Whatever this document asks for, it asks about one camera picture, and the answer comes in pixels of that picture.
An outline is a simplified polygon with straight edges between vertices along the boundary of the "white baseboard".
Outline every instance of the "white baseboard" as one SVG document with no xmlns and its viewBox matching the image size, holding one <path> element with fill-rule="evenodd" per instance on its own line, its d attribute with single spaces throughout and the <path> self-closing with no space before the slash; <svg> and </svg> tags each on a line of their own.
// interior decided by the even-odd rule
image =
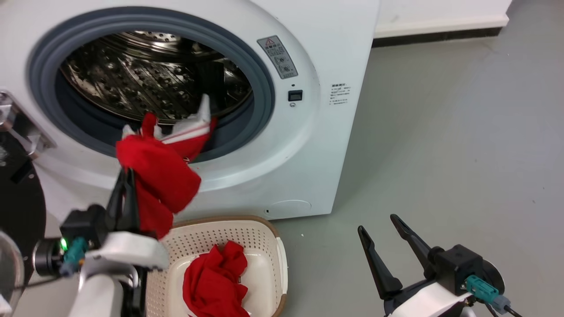
<svg viewBox="0 0 564 317">
<path fill-rule="evenodd" d="M 506 14 L 471 19 L 435 20 L 417 23 L 377 24 L 374 38 L 396 37 L 414 34 L 440 33 L 449 31 L 499 28 L 507 25 Z"/>
</svg>

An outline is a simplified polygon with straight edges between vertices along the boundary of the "warning label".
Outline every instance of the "warning label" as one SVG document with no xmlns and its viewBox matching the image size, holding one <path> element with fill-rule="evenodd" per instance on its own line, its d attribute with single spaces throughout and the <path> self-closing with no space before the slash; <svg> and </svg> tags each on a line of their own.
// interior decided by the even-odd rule
<svg viewBox="0 0 564 317">
<path fill-rule="evenodd" d="M 257 42 L 272 61 L 280 78 L 286 79 L 298 75 L 290 54 L 288 54 L 278 36 L 261 38 Z"/>
<path fill-rule="evenodd" d="M 351 87 L 345 83 L 334 83 L 331 85 L 329 105 L 345 104 L 349 102 Z"/>
</svg>

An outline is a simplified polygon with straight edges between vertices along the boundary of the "laundry basket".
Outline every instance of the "laundry basket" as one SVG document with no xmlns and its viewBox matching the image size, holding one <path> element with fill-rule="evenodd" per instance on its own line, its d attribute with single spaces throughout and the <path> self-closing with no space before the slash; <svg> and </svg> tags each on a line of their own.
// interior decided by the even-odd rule
<svg viewBox="0 0 564 317">
<path fill-rule="evenodd" d="M 252 317 L 278 316 L 288 289 L 284 244 L 274 226 L 254 216 L 205 218 L 175 226 L 161 241 L 169 252 L 169 268 L 147 277 L 147 317 L 195 316 L 184 303 L 186 268 L 200 254 L 229 241 L 244 248 L 247 268 L 241 284 L 248 287 L 243 308 Z"/>
</svg>

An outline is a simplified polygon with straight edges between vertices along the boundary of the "white washing machine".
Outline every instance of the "white washing machine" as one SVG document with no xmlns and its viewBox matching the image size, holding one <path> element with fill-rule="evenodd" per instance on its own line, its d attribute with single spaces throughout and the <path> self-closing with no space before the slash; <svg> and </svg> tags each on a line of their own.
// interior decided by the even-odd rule
<svg viewBox="0 0 564 317">
<path fill-rule="evenodd" d="M 174 123 L 221 83 L 191 164 L 200 192 L 176 220 L 328 214 L 377 15 L 378 0 L 0 0 L 4 127 L 16 114 L 64 219 L 107 203 L 123 124 L 149 106 Z"/>
</svg>

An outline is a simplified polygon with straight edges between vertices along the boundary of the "baseboard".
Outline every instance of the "baseboard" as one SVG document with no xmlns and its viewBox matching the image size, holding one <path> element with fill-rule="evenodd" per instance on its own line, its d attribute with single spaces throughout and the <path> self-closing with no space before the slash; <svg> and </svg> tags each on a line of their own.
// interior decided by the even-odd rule
<svg viewBox="0 0 564 317">
<path fill-rule="evenodd" d="M 507 25 L 506 14 L 470 19 L 433 20 L 417 23 L 378 23 L 374 38 L 411 36 L 416 34 L 445 33 L 461 30 L 493 29 Z"/>
<path fill-rule="evenodd" d="M 450 41 L 453 39 L 463 39 L 463 38 L 493 37 L 493 36 L 498 36 L 499 33 L 501 32 L 501 29 L 502 28 L 499 27 L 499 28 L 488 28 L 488 29 L 461 30 L 461 31 L 449 31 L 449 32 L 439 32 L 439 33 L 375 38 L 372 41 L 372 48 L 384 47 L 384 46 L 407 45 L 407 44 L 415 44 L 415 43 L 442 42 L 442 41 Z"/>
</svg>

